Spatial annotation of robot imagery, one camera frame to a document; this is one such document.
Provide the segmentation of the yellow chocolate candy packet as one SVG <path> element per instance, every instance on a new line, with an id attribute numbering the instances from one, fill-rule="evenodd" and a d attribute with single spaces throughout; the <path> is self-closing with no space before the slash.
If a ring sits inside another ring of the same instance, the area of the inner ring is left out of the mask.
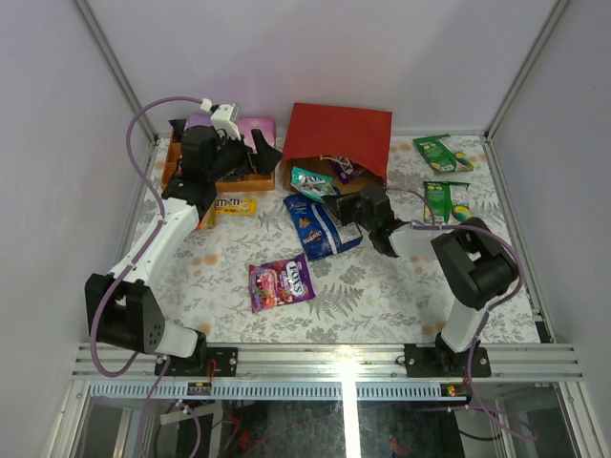
<path id="1" fill-rule="evenodd" d="M 215 202 L 217 215 L 253 216 L 257 211 L 254 198 L 218 198 Z"/>

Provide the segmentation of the red paper bag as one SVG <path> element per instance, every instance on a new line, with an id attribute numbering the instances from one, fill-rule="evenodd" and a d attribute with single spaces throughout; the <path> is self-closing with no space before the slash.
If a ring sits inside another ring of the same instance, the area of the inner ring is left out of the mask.
<path id="1" fill-rule="evenodd" d="M 284 138 L 284 162 L 342 156 L 388 181 L 392 113 L 296 102 Z"/>

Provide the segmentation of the green snack packet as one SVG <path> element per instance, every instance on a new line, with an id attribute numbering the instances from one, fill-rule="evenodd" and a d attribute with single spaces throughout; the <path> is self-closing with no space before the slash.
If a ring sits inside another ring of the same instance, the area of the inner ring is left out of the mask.
<path id="1" fill-rule="evenodd" d="M 449 134 L 417 137 L 412 143 L 427 164 L 438 173 L 473 171 L 474 166 L 464 153 L 446 145 L 449 137 Z"/>
<path id="2" fill-rule="evenodd" d="M 424 222 L 427 224 L 458 224 L 472 216 L 469 188 L 466 182 L 425 181 Z"/>

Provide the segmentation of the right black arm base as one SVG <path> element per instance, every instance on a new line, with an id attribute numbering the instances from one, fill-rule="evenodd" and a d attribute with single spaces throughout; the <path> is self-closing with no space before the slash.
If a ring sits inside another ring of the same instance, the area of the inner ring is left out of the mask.
<path id="1" fill-rule="evenodd" d="M 404 344 L 404 358 L 407 376 L 411 378 L 449 378 L 467 377 L 468 364 L 475 378 L 490 378 L 492 370 L 488 352 L 477 343 L 470 356 L 471 345 L 466 350 L 453 352 L 441 339 L 435 338 L 434 344 Z"/>

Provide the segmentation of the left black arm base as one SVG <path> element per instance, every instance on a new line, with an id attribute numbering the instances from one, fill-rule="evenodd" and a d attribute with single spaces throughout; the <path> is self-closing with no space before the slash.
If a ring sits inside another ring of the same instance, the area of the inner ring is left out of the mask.
<path id="1" fill-rule="evenodd" d="M 239 362 L 239 349 L 235 346 L 207 346 L 196 350 L 189 358 L 171 357 L 164 372 L 168 377 L 216 379 L 235 377 Z"/>

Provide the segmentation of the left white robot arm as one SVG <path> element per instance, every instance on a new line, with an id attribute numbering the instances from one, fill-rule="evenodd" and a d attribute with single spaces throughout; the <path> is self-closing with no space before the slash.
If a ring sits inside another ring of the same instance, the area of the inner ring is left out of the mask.
<path id="1" fill-rule="evenodd" d="M 204 337 L 167 321 L 154 290 L 167 262 L 214 209 L 221 185 L 237 191 L 243 182 L 269 177 L 282 157 L 260 129 L 236 135 L 213 125 L 185 128 L 179 159 L 158 195 L 158 213 L 109 273 L 92 274 L 85 283 L 91 344 L 176 357 L 186 375 L 202 374 L 209 364 Z"/>

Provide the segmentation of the teal candy packet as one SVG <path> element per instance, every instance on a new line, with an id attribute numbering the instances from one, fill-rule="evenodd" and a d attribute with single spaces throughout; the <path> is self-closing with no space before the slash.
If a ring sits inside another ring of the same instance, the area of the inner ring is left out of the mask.
<path id="1" fill-rule="evenodd" d="M 317 202 L 323 202 L 325 197 L 339 195 L 339 191 L 332 185 L 332 177 L 300 167 L 292 168 L 290 185 L 298 193 Z"/>

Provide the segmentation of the purple candy packet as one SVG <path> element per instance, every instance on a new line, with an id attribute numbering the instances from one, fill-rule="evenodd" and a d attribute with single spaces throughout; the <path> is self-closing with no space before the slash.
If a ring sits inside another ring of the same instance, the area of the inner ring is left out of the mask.
<path id="1" fill-rule="evenodd" d="M 305 253 L 290 259 L 250 264 L 248 289 L 253 313 L 316 297 Z"/>

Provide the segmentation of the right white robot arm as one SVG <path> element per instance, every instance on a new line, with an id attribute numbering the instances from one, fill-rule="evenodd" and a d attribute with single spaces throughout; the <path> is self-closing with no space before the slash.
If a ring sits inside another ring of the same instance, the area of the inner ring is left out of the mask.
<path id="1" fill-rule="evenodd" d="M 475 217 L 455 225 L 403 221 L 392 211 L 382 185 L 324 197 L 323 203 L 341 223 L 356 223 L 365 229 L 382 255 L 436 258 L 454 302 L 436 338 L 439 349 L 434 360 L 442 374 L 460 374 L 469 365 L 467 351 L 476 346 L 489 312 L 512 299 L 523 284 L 513 247 Z"/>

